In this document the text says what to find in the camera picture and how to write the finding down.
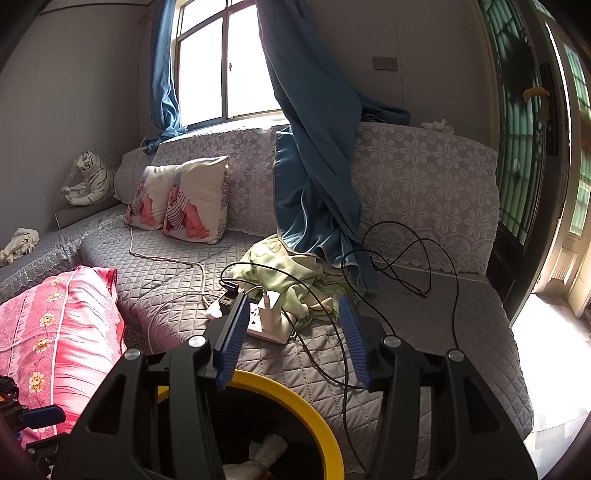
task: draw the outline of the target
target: blue curtain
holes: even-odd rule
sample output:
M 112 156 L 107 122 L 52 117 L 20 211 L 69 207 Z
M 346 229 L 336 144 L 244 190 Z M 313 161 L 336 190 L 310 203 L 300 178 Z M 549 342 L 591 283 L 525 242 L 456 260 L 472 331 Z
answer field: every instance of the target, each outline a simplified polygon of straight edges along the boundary
M 408 125 L 410 114 L 360 96 L 325 49 L 306 0 L 256 0 L 275 97 L 290 126 L 277 134 L 275 210 L 286 247 L 340 266 L 361 248 L 361 203 L 350 183 L 355 128 L 364 120 Z M 376 290 L 368 254 L 346 259 Z
M 158 138 L 146 140 L 146 153 L 151 155 L 169 138 L 187 133 L 181 127 L 178 100 L 174 91 L 173 66 L 170 61 L 170 40 L 173 31 L 176 0 L 155 0 L 152 19 L 150 112 L 152 122 L 162 133 Z

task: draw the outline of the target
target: door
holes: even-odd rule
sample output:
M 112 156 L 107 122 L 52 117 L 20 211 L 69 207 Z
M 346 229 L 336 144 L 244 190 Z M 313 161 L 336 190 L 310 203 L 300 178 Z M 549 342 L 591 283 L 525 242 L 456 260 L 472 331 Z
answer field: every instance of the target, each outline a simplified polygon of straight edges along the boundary
M 564 31 L 551 18 L 547 23 L 560 53 L 569 99 L 571 173 L 560 224 L 534 291 L 568 299 L 591 240 L 591 219 L 587 214 L 591 193 L 591 106 L 587 89 L 590 77 Z M 575 313 L 582 310 L 580 303 L 585 302 L 582 293 L 580 286 L 574 292 Z
M 531 0 L 478 0 L 495 55 L 500 100 L 499 225 L 486 272 L 513 321 L 540 275 L 568 175 L 568 122 L 561 66 Z M 524 91 L 542 86 L 547 108 Z

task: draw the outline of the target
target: metal screw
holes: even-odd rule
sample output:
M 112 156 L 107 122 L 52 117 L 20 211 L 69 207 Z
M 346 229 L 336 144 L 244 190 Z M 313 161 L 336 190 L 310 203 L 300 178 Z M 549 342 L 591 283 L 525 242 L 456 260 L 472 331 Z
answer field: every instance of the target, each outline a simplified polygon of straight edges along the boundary
M 451 350 L 447 356 L 454 362 L 461 362 L 464 360 L 464 354 L 459 350 Z
M 402 343 L 400 341 L 400 338 L 395 337 L 394 335 L 388 335 L 386 337 L 384 337 L 384 340 L 382 340 L 385 346 L 388 346 L 390 348 L 398 348 L 400 346 L 400 344 Z
M 195 335 L 189 339 L 189 345 L 193 348 L 199 348 L 205 345 L 205 342 L 207 342 L 207 339 L 203 335 Z
M 130 348 L 124 353 L 124 357 L 126 360 L 135 360 L 138 358 L 142 352 L 140 352 L 137 348 Z

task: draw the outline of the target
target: crumpled cloth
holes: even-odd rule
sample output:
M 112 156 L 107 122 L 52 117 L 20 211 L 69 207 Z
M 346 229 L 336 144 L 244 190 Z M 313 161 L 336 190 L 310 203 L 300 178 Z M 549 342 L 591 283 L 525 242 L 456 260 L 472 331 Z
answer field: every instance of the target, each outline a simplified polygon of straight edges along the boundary
M 226 480 L 257 480 L 287 450 L 287 443 L 279 435 L 267 435 L 262 445 L 251 442 L 248 448 L 249 462 L 223 466 Z
M 339 298 L 349 291 L 340 272 L 315 255 L 289 253 L 277 234 L 255 243 L 241 258 L 241 262 L 254 262 L 283 270 L 300 279 L 318 297 L 329 313 L 338 313 Z M 297 329 L 307 326 L 312 318 L 327 319 L 324 310 L 309 291 L 293 278 L 268 268 L 255 265 L 236 265 L 229 276 L 262 285 L 281 294 L 281 306 L 297 320 Z M 241 285 L 249 289 L 249 284 Z
M 14 262 L 25 254 L 33 251 L 39 243 L 39 232 L 30 228 L 19 228 L 4 250 L 0 250 L 0 267 Z
M 421 124 L 421 128 L 426 128 L 427 130 L 435 130 L 436 132 L 443 132 L 445 134 L 453 134 L 453 127 L 451 125 L 446 125 L 447 122 L 445 119 L 442 119 L 441 122 L 433 122 L 430 124 L 429 122 L 423 122 Z

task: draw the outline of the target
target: blue gripper pad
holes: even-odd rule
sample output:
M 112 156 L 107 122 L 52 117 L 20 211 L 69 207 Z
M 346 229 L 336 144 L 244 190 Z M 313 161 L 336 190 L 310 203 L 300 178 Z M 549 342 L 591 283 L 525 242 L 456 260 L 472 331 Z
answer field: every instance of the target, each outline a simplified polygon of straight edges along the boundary
M 240 300 L 234 302 L 232 310 L 230 311 L 229 328 L 223 338 L 221 345 L 216 344 L 215 349 L 218 352 L 217 362 L 217 387 L 224 390 L 228 382 L 234 375 L 236 363 L 238 362 L 238 355 L 242 349 L 242 341 L 246 335 L 248 322 L 251 319 L 251 301 L 246 295 L 242 295 Z
M 21 415 L 21 423 L 30 429 L 40 429 L 57 425 L 66 421 L 66 414 L 57 405 L 25 410 Z
M 343 295 L 339 299 L 339 321 L 345 334 L 345 341 L 353 361 L 355 375 L 367 390 L 372 384 L 372 376 L 368 365 L 369 348 L 359 326 L 356 310 L 355 304 L 347 295 Z

